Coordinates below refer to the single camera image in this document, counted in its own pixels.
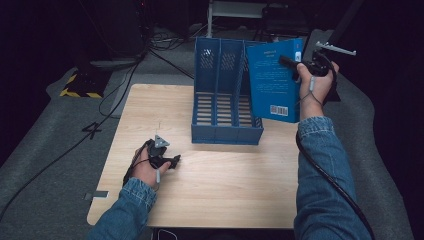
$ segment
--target gray carpet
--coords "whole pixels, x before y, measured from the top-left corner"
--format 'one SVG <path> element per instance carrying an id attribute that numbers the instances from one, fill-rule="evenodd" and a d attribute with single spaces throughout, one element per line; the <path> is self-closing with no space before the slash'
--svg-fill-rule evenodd
<path id="1" fill-rule="evenodd" d="M 251 31 L 241 31 L 221 32 L 215 37 L 251 39 L 253 36 Z M 328 33 L 319 31 L 314 35 L 314 39 L 326 37 Z M 193 73 L 193 49 L 194 44 L 187 43 L 158 53 Z M 104 118 L 98 110 L 102 99 L 59 97 L 73 70 L 47 88 L 51 102 L 0 169 L 2 209 L 34 174 L 77 143 L 86 134 L 81 132 L 84 127 Z M 109 113 L 123 95 L 122 87 L 113 90 L 127 81 L 127 71 L 113 73 L 105 91 L 112 95 L 100 106 L 103 113 Z M 131 81 L 132 84 L 141 82 L 191 85 L 193 80 L 147 55 Z M 374 111 L 370 100 L 343 76 L 338 92 L 342 102 L 328 103 L 325 112 L 334 120 L 336 132 L 350 156 L 358 203 L 376 239 L 413 239 L 402 197 L 374 144 Z M 122 107 L 117 108 L 116 116 Z M 102 131 L 96 133 L 93 140 L 83 141 L 25 188 L 0 223 L 0 239 L 83 239 L 91 228 L 86 221 L 90 202 L 83 197 L 96 190 L 118 122 L 117 119 L 105 121 L 100 127 Z M 150 238 L 147 234 L 142 239 Z"/>

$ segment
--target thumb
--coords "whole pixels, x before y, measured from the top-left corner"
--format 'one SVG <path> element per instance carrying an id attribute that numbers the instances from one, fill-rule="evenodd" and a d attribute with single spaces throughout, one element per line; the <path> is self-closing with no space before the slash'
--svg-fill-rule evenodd
<path id="1" fill-rule="evenodd" d="M 171 162 L 166 162 L 162 166 L 160 166 L 159 168 L 160 174 L 164 174 L 169 169 L 170 166 L 171 166 Z"/>
<path id="2" fill-rule="evenodd" d="M 299 76 L 303 79 L 310 79 L 312 74 L 309 72 L 308 68 L 303 63 L 299 63 L 296 66 L 297 72 L 299 73 Z"/>

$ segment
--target barcode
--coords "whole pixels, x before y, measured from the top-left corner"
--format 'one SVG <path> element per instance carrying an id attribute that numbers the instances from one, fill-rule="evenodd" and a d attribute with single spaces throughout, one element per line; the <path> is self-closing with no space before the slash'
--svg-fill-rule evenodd
<path id="1" fill-rule="evenodd" d="M 288 116 L 289 115 L 289 108 L 288 107 L 271 105 L 271 114 L 276 114 L 276 115 L 281 115 L 281 116 Z"/>

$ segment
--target person's left hand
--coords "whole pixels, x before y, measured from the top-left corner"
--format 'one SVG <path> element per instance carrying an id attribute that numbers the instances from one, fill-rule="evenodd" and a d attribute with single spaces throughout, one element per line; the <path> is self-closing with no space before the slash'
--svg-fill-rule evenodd
<path id="1" fill-rule="evenodd" d="M 149 156 L 148 156 L 147 147 L 146 147 L 143 149 L 140 156 L 135 161 L 134 165 L 136 166 L 133 169 L 131 177 L 138 178 L 144 183 L 146 183 L 147 185 L 149 185 L 150 187 L 154 188 L 154 186 L 156 185 L 156 169 L 154 169 L 150 165 L 149 160 L 147 160 L 148 158 Z M 169 166 L 171 166 L 171 162 L 166 162 L 159 168 L 159 172 L 161 176 L 168 170 Z"/>

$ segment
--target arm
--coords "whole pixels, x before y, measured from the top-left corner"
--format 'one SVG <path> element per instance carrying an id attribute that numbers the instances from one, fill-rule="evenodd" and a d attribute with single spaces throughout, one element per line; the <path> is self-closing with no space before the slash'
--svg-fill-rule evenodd
<path id="1" fill-rule="evenodd" d="M 355 188 L 346 152 L 335 135 L 332 121 L 324 117 L 322 102 L 331 87 L 331 73 L 315 79 L 309 92 L 310 73 L 299 64 L 302 77 L 300 89 L 300 141 L 309 155 L 353 198 Z M 294 221 L 297 239 L 370 239 L 365 226 L 347 201 L 326 179 L 299 155 L 299 187 Z"/>
<path id="2" fill-rule="evenodd" d="M 147 148 L 135 162 L 132 177 L 119 193 L 118 200 L 99 219 L 87 239 L 137 239 L 145 228 L 148 214 L 156 201 L 156 170 L 147 159 Z M 161 174 L 170 162 L 159 168 Z"/>

